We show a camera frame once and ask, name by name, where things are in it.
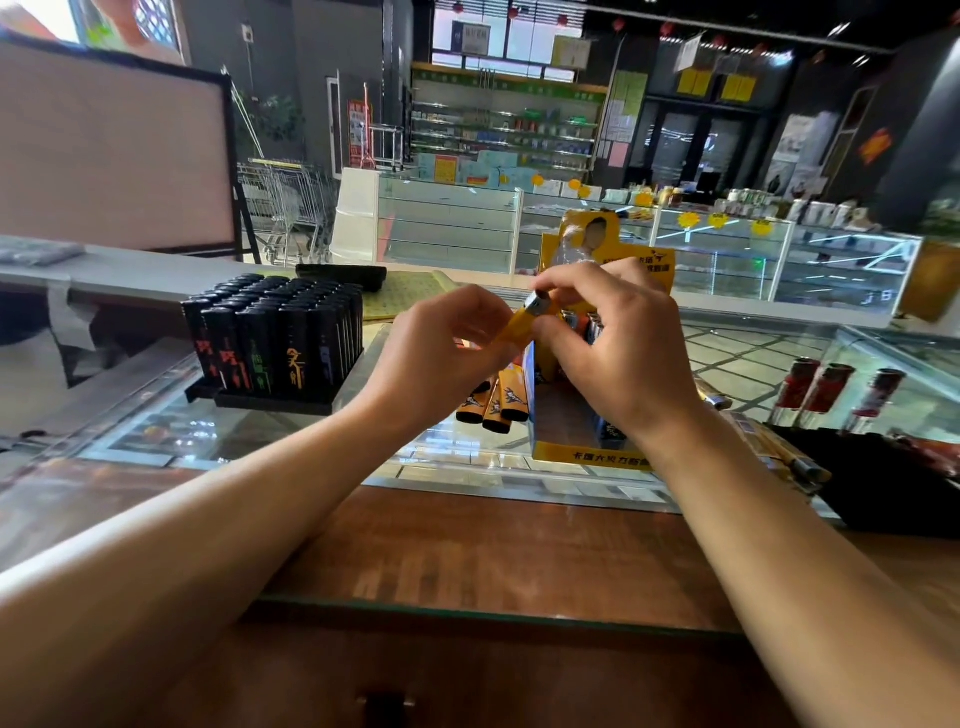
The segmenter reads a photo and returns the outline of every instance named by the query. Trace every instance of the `doorway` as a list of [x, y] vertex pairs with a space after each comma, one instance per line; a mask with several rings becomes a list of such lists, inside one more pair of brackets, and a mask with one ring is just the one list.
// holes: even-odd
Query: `doorway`
[[[636, 126], [631, 166], [640, 168], [641, 177], [659, 185], [696, 182], [702, 190], [714, 191], [733, 185], [754, 134], [756, 115], [648, 101]], [[635, 169], [631, 179], [636, 177]]]

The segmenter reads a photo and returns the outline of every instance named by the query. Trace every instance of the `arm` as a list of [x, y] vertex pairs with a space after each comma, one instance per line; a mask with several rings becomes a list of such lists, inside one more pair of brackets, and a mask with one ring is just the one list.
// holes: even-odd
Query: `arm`
[[[806, 725], [956, 725], [960, 666], [933, 617], [758, 463], [699, 401], [676, 304], [642, 266], [551, 269], [535, 287], [587, 299], [590, 347], [559, 320], [535, 333], [683, 508], [757, 653]], [[616, 382], [612, 387], [608, 382]]]
[[475, 286], [418, 304], [340, 413], [0, 574], [0, 725], [126, 724], [365, 477], [513, 358], [453, 343], [510, 315]]

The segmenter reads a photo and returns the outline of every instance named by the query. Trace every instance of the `hand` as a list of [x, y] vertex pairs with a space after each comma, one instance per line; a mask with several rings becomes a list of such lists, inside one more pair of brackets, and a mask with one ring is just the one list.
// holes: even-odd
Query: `hand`
[[[478, 285], [417, 303], [396, 317], [357, 406], [393, 420], [410, 437], [420, 434], [519, 354], [510, 342], [493, 342], [513, 313]], [[454, 337], [483, 349], [460, 349]]]
[[591, 346], [556, 316], [541, 316], [534, 336], [548, 346], [593, 409], [652, 451], [657, 433], [696, 422], [704, 405], [686, 356], [677, 304], [635, 258], [602, 268], [582, 262], [548, 268], [532, 287], [560, 305], [588, 301], [604, 332]]

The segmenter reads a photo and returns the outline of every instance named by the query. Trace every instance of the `shopping cart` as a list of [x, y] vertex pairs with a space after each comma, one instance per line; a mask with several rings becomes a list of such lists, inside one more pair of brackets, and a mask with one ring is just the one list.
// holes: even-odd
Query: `shopping cart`
[[269, 263], [319, 262], [333, 233], [337, 190], [322, 170], [293, 161], [250, 159], [237, 176], [253, 233]]

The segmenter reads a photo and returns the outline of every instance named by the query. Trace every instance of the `yellow price tag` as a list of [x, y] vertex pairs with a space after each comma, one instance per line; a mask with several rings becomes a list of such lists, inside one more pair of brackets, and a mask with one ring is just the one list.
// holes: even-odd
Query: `yellow price tag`
[[677, 218], [677, 224], [680, 225], [681, 228], [687, 228], [688, 230], [699, 222], [700, 215], [696, 212], [684, 212]]
[[750, 230], [754, 235], [766, 236], [769, 235], [774, 228], [774, 224], [769, 220], [754, 220], [754, 223], [750, 226]]
[[723, 228], [727, 224], [728, 220], [730, 220], [730, 217], [724, 212], [713, 212], [707, 218], [707, 222], [710, 223], [710, 226], [712, 228], [717, 228], [718, 230]]

